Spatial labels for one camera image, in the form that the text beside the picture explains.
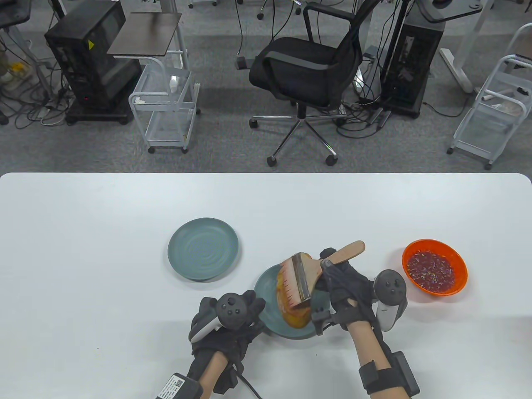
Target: chrome chair leg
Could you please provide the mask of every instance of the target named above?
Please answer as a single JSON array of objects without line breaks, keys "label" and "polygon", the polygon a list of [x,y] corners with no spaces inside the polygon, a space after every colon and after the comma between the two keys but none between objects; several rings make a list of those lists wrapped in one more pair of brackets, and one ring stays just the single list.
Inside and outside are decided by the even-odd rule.
[{"label": "chrome chair leg", "polygon": [[317,115],[315,117],[306,117],[306,119],[310,122],[318,122],[318,121],[328,121],[331,119],[338,119],[338,118],[346,118],[347,116],[345,114],[338,114],[338,115]]},{"label": "chrome chair leg", "polygon": [[288,141],[288,139],[290,138],[290,136],[292,135],[293,132],[295,132],[295,130],[299,127],[299,125],[301,124],[301,122],[303,122],[301,119],[298,119],[296,123],[294,123],[292,125],[292,127],[290,128],[290,131],[288,132],[288,134],[285,136],[285,138],[282,140],[282,143],[279,145],[279,147],[277,147],[277,149],[275,150],[275,152],[272,154],[272,156],[270,157],[272,160],[275,161],[275,158],[277,156],[277,154],[279,154],[279,151],[282,150],[282,148],[285,146],[286,142]]},{"label": "chrome chair leg", "polygon": [[264,119],[269,121],[289,121],[292,119],[295,119],[295,116],[292,115],[275,115],[275,116],[258,116],[258,117],[251,117],[252,119]]},{"label": "chrome chair leg", "polygon": [[332,154],[334,159],[337,159],[338,158],[338,154],[336,154],[336,151],[334,151],[333,148],[329,145],[329,143],[326,142],[323,137],[321,137],[321,135],[316,131],[316,129],[314,129],[310,125],[310,123],[308,123],[306,120],[305,120],[305,125],[310,129],[311,132],[313,132],[316,135],[316,137],[319,139],[319,141],[321,141],[321,143],[325,146],[325,148],[327,150],[329,150],[329,152]]}]

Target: gray-green ceramic plate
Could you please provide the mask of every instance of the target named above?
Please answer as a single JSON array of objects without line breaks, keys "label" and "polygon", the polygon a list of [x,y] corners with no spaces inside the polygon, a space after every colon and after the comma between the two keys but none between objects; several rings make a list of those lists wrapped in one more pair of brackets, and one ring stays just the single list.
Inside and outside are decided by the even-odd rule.
[{"label": "gray-green ceramic plate", "polygon": [[170,238],[168,259],[185,278],[209,280],[229,269],[238,254],[238,238],[225,222],[214,218],[194,219]]},{"label": "gray-green ceramic plate", "polygon": [[[281,265],[277,264],[265,271],[255,284],[255,292],[260,298],[266,301],[266,307],[259,315],[266,327],[274,334],[288,339],[305,339],[316,335],[314,325],[310,322],[305,328],[290,327],[282,318],[279,307],[277,306],[277,274],[281,270]],[[329,294],[315,290],[310,299],[313,309],[322,307],[330,308]]]}]

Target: computer tower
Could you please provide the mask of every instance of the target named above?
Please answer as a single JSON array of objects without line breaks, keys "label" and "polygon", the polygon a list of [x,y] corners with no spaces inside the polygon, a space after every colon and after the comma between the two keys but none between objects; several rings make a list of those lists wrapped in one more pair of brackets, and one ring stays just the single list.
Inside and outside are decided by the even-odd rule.
[{"label": "computer tower", "polygon": [[138,60],[107,54],[125,21],[119,1],[84,0],[44,35],[82,108],[112,110],[140,76]]},{"label": "computer tower", "polygon": [[419,109],[445,22],[430,23],[414,4],[405,18],[383,83],[383,103],[392,111],[419,116]]}]

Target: chair armrest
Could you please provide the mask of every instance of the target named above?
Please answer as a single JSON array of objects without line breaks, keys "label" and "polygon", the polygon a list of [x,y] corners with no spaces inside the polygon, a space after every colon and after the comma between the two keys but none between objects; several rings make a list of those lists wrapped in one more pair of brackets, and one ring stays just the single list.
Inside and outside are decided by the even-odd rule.
[{"label": "chair armrest", "polygon": [[305,19],[306,32],[309,35],[309,40],[314,41],[312,37],[312,28],[309,20],[309,10],[316,11],[318,13],[335,16],[336,18],[345,19],[346,21],[353,22],[355,20],[355,14],[330,7],[328,5],[319,4],[316,2],[307,3],[303,10],[303,18]]},{"label": "chair armrest", "polygon": [[279,53],[277,51],[270,51],[266,53],[266,55],[264,56],[262,60],[262,67],[264,68],[264,71],[266,72],[266,78],[268,80],[268,84],[270,85],[270,91],[276,97],[284,96],[284,94],[281,93],[279,83],[275,78],[275,74],[273,73],[273,68],[271,66],[271,60],[282,62],[284,64],[289,64],[295,68],[300,68],[302,70],[315,71],[315,72],[326,72],[330,69],[335,68],[338,65],[338,63],[316,64],[315,62],[302,60],[296,57],[292,57],[291,55]]}]

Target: wrist strap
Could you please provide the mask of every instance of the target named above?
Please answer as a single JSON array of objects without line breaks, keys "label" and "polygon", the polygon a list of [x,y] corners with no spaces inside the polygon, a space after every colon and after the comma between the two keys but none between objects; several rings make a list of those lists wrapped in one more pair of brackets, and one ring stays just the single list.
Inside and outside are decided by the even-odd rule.
[{"label": "wrist strap", "polygon": [[362,386],[368,395],[385,389],[404,387],[401,373],[396,368],[377,370],[374,360],[363,365],[359,373]]},{"label": "wrist strap", "polygon": [[362,314],[358,306],[346,305],[332,315],[332,321],[335,324],[340,324],[342,329],[347,331],[348,324],[356,321],[368,321],[368,319]]}]

